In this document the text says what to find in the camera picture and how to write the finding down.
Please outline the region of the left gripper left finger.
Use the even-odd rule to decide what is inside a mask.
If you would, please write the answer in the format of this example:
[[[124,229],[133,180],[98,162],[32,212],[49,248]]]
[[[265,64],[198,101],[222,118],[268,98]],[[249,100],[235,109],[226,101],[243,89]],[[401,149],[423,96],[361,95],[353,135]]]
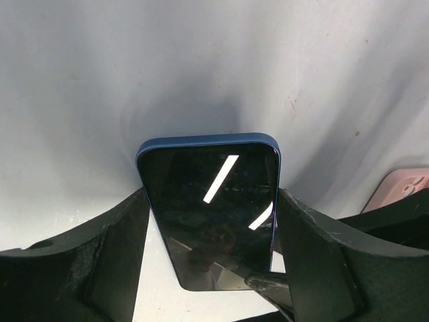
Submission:
[[[132,321],[149,221],[143,189],[27,249],[1,252],[2,321]]]

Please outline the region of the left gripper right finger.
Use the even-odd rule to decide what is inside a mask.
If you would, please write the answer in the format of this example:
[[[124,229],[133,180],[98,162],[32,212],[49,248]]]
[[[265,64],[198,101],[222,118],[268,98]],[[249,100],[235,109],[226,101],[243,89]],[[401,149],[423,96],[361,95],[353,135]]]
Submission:
[[[373,237],[285,190],[277,210],[286,270],[245,281],[275,307],[259,321],[428,320],[428,249]]]

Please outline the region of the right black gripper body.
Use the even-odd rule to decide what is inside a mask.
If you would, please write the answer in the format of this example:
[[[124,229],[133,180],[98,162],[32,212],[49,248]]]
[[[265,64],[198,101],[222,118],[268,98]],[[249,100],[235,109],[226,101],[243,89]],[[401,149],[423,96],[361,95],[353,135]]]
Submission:
[[[428,191],[339,221],[379,239],[427,250]]]

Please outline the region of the pink phone case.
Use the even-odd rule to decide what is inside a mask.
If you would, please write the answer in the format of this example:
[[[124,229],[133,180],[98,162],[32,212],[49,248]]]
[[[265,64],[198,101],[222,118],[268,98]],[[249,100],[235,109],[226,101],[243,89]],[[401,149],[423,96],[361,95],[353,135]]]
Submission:
[[[362,210],[366,213],[428,188],[428,168],[402,168],[390,172]]]

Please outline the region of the blue phone black screen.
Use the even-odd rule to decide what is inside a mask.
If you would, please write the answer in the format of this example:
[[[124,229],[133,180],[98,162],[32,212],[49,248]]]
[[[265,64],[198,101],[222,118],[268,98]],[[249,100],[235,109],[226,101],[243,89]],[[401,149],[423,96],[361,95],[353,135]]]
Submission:
[[[184,290],[247,290],[271,270],[281,168],[271,136],[154,138],[135,162]]]

